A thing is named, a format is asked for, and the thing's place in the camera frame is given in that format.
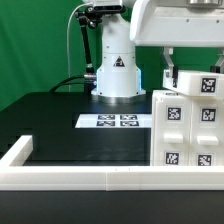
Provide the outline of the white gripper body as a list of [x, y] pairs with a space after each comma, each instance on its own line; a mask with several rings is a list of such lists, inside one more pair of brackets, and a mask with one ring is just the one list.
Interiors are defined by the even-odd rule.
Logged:
[[139, 46], [224, 47], [224, 0], [137, 0], [130, 39]]

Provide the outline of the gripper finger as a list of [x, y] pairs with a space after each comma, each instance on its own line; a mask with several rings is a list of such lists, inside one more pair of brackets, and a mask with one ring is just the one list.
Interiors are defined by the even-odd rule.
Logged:
[[217, 62], [210, 67], [211, 72], [224, 72], [224, 49], [220, 49]]
[[172, 86], [177, 87], [178, 84], [178, 67], [174, 65], [171, 56], [173, 55], [174, 49], [172, 47], [163, 48], [163, 57], [168, 65], [165, 70], [165, 76], [172, 80]]

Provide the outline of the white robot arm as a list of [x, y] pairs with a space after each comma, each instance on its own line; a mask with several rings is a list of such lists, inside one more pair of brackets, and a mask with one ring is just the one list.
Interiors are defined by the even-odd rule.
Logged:
[[167, 63], [165, 88], [191, 96], [216, 96], [220, 74], [184, 72], [171, 54], [176, 47], [224, 48], [224, 0], [83, 0], [87, 18], [102, 25], [102, 64], [96, 72], [94, 99], [112, 104], [145, 97], [141, 70], [136, 65], [138, 46], [161, 47]]

